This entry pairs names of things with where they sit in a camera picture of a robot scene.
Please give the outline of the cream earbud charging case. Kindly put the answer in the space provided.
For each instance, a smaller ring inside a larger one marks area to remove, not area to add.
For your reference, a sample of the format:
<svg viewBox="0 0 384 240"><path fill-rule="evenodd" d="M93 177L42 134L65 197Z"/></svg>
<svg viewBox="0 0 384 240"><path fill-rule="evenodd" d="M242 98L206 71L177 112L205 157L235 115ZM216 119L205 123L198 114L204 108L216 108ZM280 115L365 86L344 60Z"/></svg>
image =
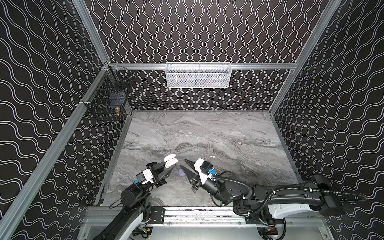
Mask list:
<svg viewBox="0 0 384 240"><path fill-rule="evenodd" d="M167 168L167 169L174 166L178 162L177 155L176 154L170 154L170 155L166 156L164 158L164 162L165 162L165 168Z"/></svg>

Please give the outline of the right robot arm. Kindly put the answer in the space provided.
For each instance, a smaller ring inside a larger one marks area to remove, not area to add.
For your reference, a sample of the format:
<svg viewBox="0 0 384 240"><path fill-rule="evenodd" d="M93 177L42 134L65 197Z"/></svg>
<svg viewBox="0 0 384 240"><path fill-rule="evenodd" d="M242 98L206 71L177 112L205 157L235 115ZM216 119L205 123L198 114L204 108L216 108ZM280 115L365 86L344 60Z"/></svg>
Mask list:
<svg viewBox="0 0 384 240"><path fill-rule="evenodd" d="M232 205L235 215L272 225L288 216L317 212L325 217L344 215L344 204L367 201L360 193L335 191L321 175L299 184L265 186L247 184L234 173L218 173L203 159L185 161L180 168L193 192L205 190L217 207Z"/></svg>

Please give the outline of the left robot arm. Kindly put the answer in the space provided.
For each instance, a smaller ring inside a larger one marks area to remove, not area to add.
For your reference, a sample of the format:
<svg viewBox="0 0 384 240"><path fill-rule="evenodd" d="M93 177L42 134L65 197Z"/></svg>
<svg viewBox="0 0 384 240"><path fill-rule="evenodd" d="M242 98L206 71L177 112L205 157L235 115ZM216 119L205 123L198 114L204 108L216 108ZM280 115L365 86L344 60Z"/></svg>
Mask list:
<svg viewBox="0 0 384 240"><path fill-rule="evenodd" d="M127 187L119 199L122 210L95 240L127 240L142 223L151 219L151 189L167 183L172 170L177 165L176 155L167 161L147 164L147 168L136 175L134 182Z"/></svg>

